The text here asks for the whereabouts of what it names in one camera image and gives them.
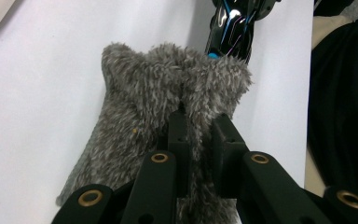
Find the furry pouch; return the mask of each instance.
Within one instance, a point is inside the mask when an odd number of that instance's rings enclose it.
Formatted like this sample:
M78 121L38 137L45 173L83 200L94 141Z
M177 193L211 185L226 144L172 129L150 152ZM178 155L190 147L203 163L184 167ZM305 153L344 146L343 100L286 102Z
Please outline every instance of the furry pouch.
M74 170L57 198L63 205L75 190L103 184L115 190L133 180L158 134L183 102L192 150L189 196L178 200L177 223L235 223L235 201L214 193L210 141L212 119L232 117L251 84L245 61L208 58L164 44L146 54L123 44L103 51L106 95L101 115Z

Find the gray furry fabric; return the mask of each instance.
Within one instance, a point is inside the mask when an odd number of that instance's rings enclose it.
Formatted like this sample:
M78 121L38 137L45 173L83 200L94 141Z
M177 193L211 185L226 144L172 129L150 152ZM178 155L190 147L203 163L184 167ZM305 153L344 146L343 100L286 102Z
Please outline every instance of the gray furry fabric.
M156 150L158 134L182 101L193 170L190 195L178 200L177 223L235 223L235 201L214 194L210 141L212 119L232 116L251 84L245 61L208 58L164 44L148 53L123 44L103 51L106 95L98 123L57 198L94 183L117 189L133 180L144 155Z

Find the hole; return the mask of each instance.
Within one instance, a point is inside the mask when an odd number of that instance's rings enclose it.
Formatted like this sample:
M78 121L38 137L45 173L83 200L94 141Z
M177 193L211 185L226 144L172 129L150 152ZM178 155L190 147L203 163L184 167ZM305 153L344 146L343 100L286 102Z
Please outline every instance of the hole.
M251 157L252 161L255 161L257 163L265 164L269 162L269 158L266 156L260 155L260 154L254 154Z
M103 198L103 194L97 189L91 189L80 195L77 202L83 207L93 206Z
M313 219L310 218L310 217L301 217L301 218L300 218L300 222L301 222L302 224L315 224L315 222L313 221Z
M154 154L152 156L152 161L153 162L165 162L167 160L168 160L168 156L166 154L163 154L163 153Z
M342 203L345 203L347 206L358 209L358 196L354 193L351 193L347 190L340 190L337 192L337 197Z
M153 223L153 221L154 221L154 218L150 214L144 214L138 218L139 224L151 224L151 223Z

